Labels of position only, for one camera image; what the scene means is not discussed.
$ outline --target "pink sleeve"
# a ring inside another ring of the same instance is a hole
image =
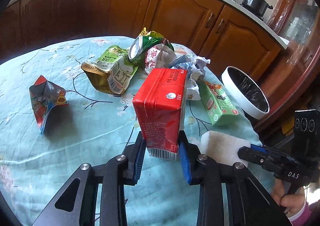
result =
[[[312,211],[309,209],[309,204],[305,203],[304,207],[300,212],[298,212],[296,215],[289,218],[290,222],[293,226],[303,226],[305,222],[310,217]]]

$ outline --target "brown cabinet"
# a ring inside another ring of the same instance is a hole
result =
[[[110,0],[108,35],[137,37],[150,0]]]
[[[200,55],[211,60],[208,67],[216,76],[231,65],[257,81],[279,51],[280,46],[263,28],[224,6]]]
[[[19,55],[24,46],[19,11],[20,2],[17,1],[0,14],[0,64]]]
[[[143,26],[199,53],[222,7],[218,0],[150,0]]]
[[[52,24],[47,32],[53,43],[82,37],[79,23],[80,0],[51,0]]]
[[[108,0],[81,0],[80,19],[84,37],[106,36]]]
[[[51,0],[21,0],[20,14],[25,53],[50,45]]]

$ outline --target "blue tablecloth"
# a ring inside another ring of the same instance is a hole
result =
[[[122,153],[132,131],[130,143],[135,142],[140,127],[132,98],[146,78],[144,71],[135,74],[122,96],[114,96],[95,90],[80,68],[109,46],[128,48],[132,42],[127,37],[73,40],[0,65],[0,191],[23,225],[32,225],[80,164],[103,164]],[[179,45],[175,49],[187,50]],[[29,96],[29,87],[40,75],[70,90],[69,106],[51,111],[44,135],[39,133]],[[219,83],[208,69],[205,79]],[[229,97],[241,118],[220,127],[209,124],[201,101],[187,101],[189,141],[199,141],[207,130],[216,130],[260,144],[241,108]],[[272,176],[259,166],[250,169],[270,189]],[[125,187],[125,198],[128,225],[196,225],[199,187],[187,185],[180,162],[149,157],[146,152],[141,179],[135,187]]]

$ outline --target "crumpled paper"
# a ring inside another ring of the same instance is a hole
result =
[[[30,86],[29,92],[33,113],[42,135],[51,109],[57,105],[68,105],[66,91],[41,75],[34,85]]]
[[[198,79],[203,79],[205,76],[204,67],[210,64],[210,60],[201,56],[194,56],[193,54],[182,55],[174,59],[169,68],[172,69],[186,69],[188,70],[187,77],[187,99],[198,101],[201,100],[199,94],[199,87],[196,83]]]
[[[164,44],[151,47],[145,58],[145,71],[149,75],[154,68],[168,68],[169,63],[176,58],[174,51]]]

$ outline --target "green juice carton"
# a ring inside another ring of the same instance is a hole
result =
[[[239,112],[230,101],[221,84],[197,81],[201,101],[212,125],[226,125],[236,120]]]

